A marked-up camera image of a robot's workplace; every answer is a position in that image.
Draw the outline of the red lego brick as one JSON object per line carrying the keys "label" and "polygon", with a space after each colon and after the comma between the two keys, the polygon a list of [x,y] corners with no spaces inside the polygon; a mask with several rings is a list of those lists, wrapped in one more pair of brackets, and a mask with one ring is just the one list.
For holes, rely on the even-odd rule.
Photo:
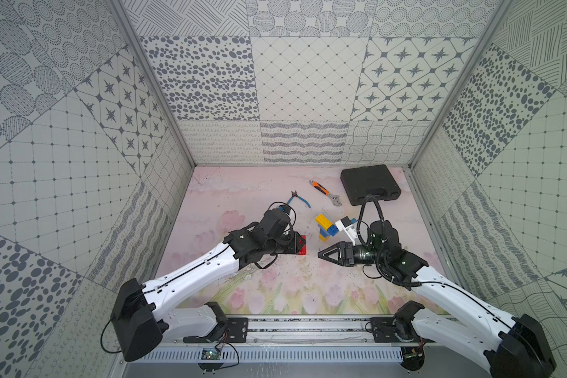
{"label": "red lego brick", "polygon": [[306,237],[301,235],[298,242],[298,255],[305,256],[307,254],[306,249]]}

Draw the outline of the blue small lego brick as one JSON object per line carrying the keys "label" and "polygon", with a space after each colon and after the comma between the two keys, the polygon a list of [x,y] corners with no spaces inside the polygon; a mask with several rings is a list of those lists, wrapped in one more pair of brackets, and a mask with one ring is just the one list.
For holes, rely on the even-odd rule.
{"label": "blue small lego brick", "polygon": [[337,228],[336,225],[331,225],[327,229],[327,233],[329,234],[329,236],[335,236],[338,232],[339,232],[339,229]]}

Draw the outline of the yellow long lego brick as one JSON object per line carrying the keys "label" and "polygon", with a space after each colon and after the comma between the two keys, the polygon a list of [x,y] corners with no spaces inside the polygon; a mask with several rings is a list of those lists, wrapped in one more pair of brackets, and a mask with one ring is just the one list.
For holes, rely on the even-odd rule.
{"label": "yellow long lego brick", "polygon": [[319,214],[316,218],[315,221],[317,222],[319,227],[328,229],[331,225],[333,225],[332,222],[330,222],[329,219],[327,219],[326,216],[324,216],[323,214]]}

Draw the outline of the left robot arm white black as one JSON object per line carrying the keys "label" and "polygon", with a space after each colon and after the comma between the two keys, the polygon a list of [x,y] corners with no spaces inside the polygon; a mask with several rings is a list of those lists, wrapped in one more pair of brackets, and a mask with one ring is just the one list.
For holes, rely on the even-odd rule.
{"label": "left robot arm white black", "polygon": [[163,340],[217,341],[228,318],[216,302],[187,310],[179,305],[210,284],[236,275],[247,266],[261,269],[265,256],[305,255],[306,238],[294,230],[295,211],[276,202],[259,222],[228,233],[209,252],[171,273],[121,286],[109,323],[120,345],[119,354],[134,362]]}

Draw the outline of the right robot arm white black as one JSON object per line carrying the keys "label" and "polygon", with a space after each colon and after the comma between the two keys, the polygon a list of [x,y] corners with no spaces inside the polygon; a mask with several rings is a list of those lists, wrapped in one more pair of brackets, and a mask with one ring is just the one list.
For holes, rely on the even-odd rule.
{"label": "right robot arm white black", "polygon": [[519,318],[478,299],[447,279],[425,259],[403,249],[391,223],[375,221],[369,237],[358,232],[347,242],[319,251],[337,266],[373,266],[390,283],[434,302],[452,318],[442,318],[419,302],[395,313],[400,340],[419,337],[461,354],[493,377],[549,377],[557,364],[542,325],[527,314]]}

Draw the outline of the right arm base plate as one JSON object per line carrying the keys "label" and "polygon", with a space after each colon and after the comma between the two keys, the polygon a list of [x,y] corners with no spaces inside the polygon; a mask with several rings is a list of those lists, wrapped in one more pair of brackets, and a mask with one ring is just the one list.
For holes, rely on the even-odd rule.
{"label": "right arm base plate", "polygon": [[398,335],[395,318],[391,317],[370,318],[365,324],[365,330],[373,335],[375,343],[432,343],[432,340],[422,339],[416,334],[407,340],[403,339]]}

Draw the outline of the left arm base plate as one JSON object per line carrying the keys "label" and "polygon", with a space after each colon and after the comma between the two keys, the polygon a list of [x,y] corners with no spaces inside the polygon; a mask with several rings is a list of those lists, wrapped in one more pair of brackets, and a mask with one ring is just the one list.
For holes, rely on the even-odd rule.
{"label": "left arm base plate", "polygon": [[219,321],[213,331],[206,336],[187,336],[183,338],[184,343],[245,343],[248,333],[248,318],[228,318],[227,321]]}

